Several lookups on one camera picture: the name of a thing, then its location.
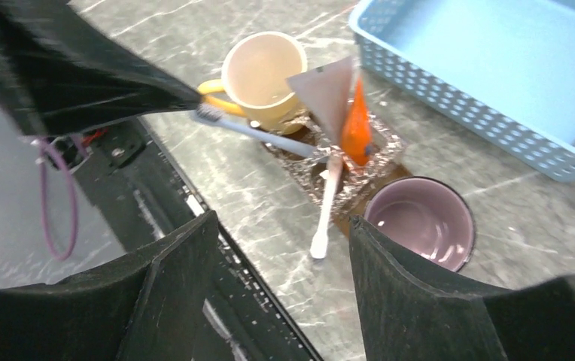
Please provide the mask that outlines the orange toothpaste tube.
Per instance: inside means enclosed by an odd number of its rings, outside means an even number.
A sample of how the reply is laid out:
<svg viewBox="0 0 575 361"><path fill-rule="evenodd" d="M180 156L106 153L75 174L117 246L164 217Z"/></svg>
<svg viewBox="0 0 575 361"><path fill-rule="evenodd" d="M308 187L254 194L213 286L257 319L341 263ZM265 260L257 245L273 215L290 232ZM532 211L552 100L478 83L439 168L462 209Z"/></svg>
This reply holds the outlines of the orange toothpaste tube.
<svg viewBox="0 0 575 361"><path fill-rule="evenodd" d="M365 166L370 161L372 142L372 129L364 100L363 82L358 77L354 86L353 102L342 128L340 147L356 165Z"/></svg>

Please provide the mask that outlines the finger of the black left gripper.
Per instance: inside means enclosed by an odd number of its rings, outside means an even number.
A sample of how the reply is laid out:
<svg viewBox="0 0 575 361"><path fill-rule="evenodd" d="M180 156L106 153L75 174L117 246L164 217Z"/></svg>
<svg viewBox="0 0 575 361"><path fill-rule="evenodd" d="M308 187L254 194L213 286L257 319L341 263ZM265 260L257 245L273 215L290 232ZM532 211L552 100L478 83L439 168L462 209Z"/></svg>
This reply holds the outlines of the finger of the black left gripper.
<svg viewBox="0 0 575 361"><path fill-rule="evenodd" d="M202 95L64 1L0 1L0 101L22 135L59 136L192 111Z"/></svg>

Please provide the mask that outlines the brown oval wooden tray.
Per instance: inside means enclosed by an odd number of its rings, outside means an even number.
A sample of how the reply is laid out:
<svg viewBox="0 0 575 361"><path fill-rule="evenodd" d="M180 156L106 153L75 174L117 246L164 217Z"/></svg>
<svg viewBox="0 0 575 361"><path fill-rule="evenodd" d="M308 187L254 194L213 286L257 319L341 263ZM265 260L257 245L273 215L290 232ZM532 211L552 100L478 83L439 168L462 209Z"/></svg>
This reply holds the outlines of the brown oval wooden tray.
<svg viewBox="0 0 575 361"><path fill-rule="evenodd" d="M300 142L303 142L305 144L312 145L309 143L309 141L303 140L305 133L306 132L303 129L301 129L298 132L292 134L291 137L292 137L292 139L294 139L296 141L300 141ZM317 169L315 171L316 175L322 177L324 180L324 171L325 170L326 170L326 167ZM402 165L402 158L401 158L401 164L398 165L398 167L394 170L393 174L386 177L384 180L378 180L376 182L376 188L374 190L369 191L367 194L367 197L363 201L358 203L358 205L356 205L354 208L352 208L343 217L334 218L331 215L330 221L335 223L344 235L348 235L349 234L349 217L351 217L353 215L362 215L367 208L367 203L376 194L376 192L378 192L381 188L383 188L384 185L386 185L392 181L395 181L399 178L410 176L410 175L411 175L411 173Z"/></svg>

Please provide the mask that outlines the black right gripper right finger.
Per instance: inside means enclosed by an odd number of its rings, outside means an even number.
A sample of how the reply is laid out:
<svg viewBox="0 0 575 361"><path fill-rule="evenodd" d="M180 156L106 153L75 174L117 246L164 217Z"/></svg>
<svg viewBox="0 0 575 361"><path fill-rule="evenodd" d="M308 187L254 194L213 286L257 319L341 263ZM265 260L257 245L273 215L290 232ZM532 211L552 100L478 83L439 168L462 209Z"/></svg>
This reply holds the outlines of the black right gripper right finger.
<svg viewBox="0 0 575 361"><path fill-rule="evenodd" d="M519 290L451 272L352 217L369 360L575 360L575 275Z"/></svg>

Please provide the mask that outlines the purple mug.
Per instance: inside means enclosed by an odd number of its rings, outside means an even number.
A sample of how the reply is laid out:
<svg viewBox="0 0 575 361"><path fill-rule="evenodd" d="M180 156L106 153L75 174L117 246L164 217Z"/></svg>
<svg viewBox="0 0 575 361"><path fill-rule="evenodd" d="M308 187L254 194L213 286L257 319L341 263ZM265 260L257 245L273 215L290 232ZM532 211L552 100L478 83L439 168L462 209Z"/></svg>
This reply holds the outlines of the purple mug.
<svg viewBox="0 0 575 361"><path fill-rule="evenodd" d="M366 221L419 256L452 272L470 260L476 224L469 205L448 184L431 177L404 177L368 201Z"/></svg>

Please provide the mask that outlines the yellow mug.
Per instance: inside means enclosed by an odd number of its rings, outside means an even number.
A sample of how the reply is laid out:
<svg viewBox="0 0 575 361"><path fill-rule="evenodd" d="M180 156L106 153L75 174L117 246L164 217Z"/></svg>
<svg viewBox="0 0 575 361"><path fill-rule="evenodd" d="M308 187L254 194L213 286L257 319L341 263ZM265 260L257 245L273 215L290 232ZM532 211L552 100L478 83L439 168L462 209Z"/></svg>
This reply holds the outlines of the yellow mug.
<svg viewBox="0 0 575 361"><path fill-rule="evenodd" d="M221 77L201 83L204 100L225 113L258 123L265 131L291 135L303 109L287 79L308 70L302 44L283 32L266 31L239 41L226 55Z"/></svg>

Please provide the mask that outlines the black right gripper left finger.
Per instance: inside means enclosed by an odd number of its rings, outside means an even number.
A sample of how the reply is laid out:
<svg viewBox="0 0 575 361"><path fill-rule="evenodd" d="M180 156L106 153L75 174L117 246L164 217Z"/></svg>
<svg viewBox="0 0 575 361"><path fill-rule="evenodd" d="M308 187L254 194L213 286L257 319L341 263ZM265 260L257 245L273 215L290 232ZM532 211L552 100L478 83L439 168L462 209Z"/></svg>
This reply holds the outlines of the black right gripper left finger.
<svg viewBox="0 0 575 361"><path fill-rule="evenodd" d="M209 211L57 284L0 289L0 360L190 360L218 244Z"/></svg>

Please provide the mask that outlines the light blue plastic basket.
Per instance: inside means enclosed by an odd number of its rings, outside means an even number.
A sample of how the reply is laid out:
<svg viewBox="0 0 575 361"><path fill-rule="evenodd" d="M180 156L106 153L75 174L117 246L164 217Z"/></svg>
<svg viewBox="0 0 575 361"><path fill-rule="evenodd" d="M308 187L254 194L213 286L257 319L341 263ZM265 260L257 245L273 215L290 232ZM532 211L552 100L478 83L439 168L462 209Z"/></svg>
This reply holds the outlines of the light blue plastic basket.
<svg viewBox="0 0 575 361"><path fill-rule="evenodd" d="M364 68L575 181L575 1L361 1L349 25Z"/></svg>

